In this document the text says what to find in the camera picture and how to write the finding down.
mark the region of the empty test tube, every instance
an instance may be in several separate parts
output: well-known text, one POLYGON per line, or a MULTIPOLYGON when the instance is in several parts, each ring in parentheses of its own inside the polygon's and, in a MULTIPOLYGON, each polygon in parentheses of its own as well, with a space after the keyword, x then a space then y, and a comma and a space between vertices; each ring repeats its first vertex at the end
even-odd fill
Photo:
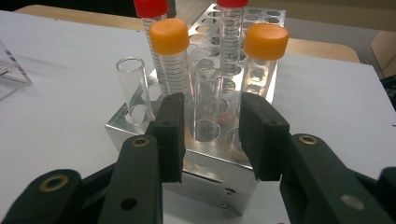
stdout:
POLYGON ((148 45, 151 51, 152 61, 157 73, 158 82, 160 84, 163 97, 169 95, 169 88, 166 84, 165 74, 161 67, 160 58, 158 54, 152 49, 151 41, 149 38, 149 27, 155 21, 166 19, 166 13, 169 10, 167 0, 134 0, 134 7, 136 14, 143 21, 145 26, 146 36, 148 38, 148 45))
POLYGON ((278 59, 285 54, 289 32, 278 25, 257 23, 247 29, 244 77, 241 91, 266 97, 278 59))
POLYGON ((169 93, 183 92, 185 105, 192 104, 191 74, 187 47, 190 45, 186 22, 180 19, 157 21, 149 28, 153 50, 159 55, 169 93))
POLYGON ((242 21, 248 0, 218 0, 220 9, 220 71, 225 76, 239 74, 242 21))

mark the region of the tube with orange cap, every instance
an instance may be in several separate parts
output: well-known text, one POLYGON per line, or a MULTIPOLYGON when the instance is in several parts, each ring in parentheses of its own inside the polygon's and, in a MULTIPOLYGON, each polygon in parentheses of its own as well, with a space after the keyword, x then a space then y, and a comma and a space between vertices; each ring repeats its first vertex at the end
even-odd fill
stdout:
POLYGON ((153 50, 159 55, 169 93, 184 93, 185 105, 192 104, 192 85, 187 47, 190 45, 186 22, 166 19, 153 23, 149 30, 153 50))
POLYGON ((242 91, 266 97, 278 59, 285 54, 289 32, 278 25, 257 23, 247 29, 242 91))
POLYGON ((238 75, 240 70, 242 21, 248 0, 217 0, 220 9, 220 71, 224 76, 238 75))
POLYGON ((134 7, 136 14, 143 21, 145 26, 146 36, 148 38, 148 45, 151 51, 152 61, 157 73, 158 82, 160 84, 161 93, 163 97, 169 95, 169 88, 166 84, 165 74, 161 67, 160 58, 158 54, 152 50, 151 41, 149 39, 149 27, 155 21, 166 19, 166 13, 169 10, 167 0, 134 0, 134 7))

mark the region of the glass test tube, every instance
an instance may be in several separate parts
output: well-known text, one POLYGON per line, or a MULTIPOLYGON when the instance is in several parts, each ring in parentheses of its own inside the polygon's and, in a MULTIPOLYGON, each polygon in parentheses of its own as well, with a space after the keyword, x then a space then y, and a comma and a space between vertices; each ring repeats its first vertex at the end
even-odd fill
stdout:
POLYGON ((149 36, 152 48, 160 57, 169 93, 183 92, 185 105, 192 105, 187 54, 190 39, 186 22, 180 19, 157 21, 149 28, 149 36))
POLYGON ((285 54, 288 31, 278 25, 257 23, 247 29, 244 50, 247 55, 241 92, 266 97, 278 59, 285 54))
POLYGON ((201 68, 194 85, 194 123, 192 136, 199 142, 209 142, 219 135, 219 105, 223 76, 216 68, 201 68))
POLYGON ((154 120, 154 115, 149 99, 145 62, 140 58, 126 57, 119 60, 116 66, 128 108, 128 116, 125 118, 146 130, 149 122, 154 120))
POLYGON ((169 88, 166 84, 165 74, 161 67, 161 62, 158 54, 152 49, 151 40, 149 38, 149 27, 155 21, 166 19, 166 13, 169 9, 167 0, 134 0, 134 7, 138 17, 142 18, 145 26, 148 45, 151 51, 152 61, 157 73, 158 82, 160 84, 162 96, 169 95, 169 88))
POLYGON ((220 9, 220 70, 225 76, 239 74, 244 7, 248 0, 218 0, 220 9))

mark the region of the white table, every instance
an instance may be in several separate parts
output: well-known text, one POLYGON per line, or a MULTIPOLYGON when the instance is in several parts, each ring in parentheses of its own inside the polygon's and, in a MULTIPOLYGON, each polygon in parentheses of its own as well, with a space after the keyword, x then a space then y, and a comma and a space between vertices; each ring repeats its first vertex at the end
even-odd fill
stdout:
MULTIPOLYGON (((105 124, 120 108, 115 63, 153 65, 145 34, 0 11, 0 38, 33 85, 0 104, 0 218, 36 177, 82 177, 116 161, 105 124)), ((395 112, 371 66, 299 55, 279 64, 274 107, 292 133, 324 139, 347 167, 377 177, 396 164, 395 112)), ((278 183, 260 183, 246 213, 164 192, 164 223, 289 223, 278 183)))

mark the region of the orange cap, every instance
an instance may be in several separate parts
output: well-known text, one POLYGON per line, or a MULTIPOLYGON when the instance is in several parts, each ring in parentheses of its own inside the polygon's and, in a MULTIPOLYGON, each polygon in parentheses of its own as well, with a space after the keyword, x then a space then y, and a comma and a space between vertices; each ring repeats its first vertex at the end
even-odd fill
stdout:
POLYGON ((247 29, 244 51, 246 55, 261 60, 277 60, 285 54, 289 32, 285 28, 270 24, 252 24, 247 29))
POLYGON ((156 21, 148 34, 152 49, 161 55, 180 53, 190 45, 187 24, 180 19, 156 21))

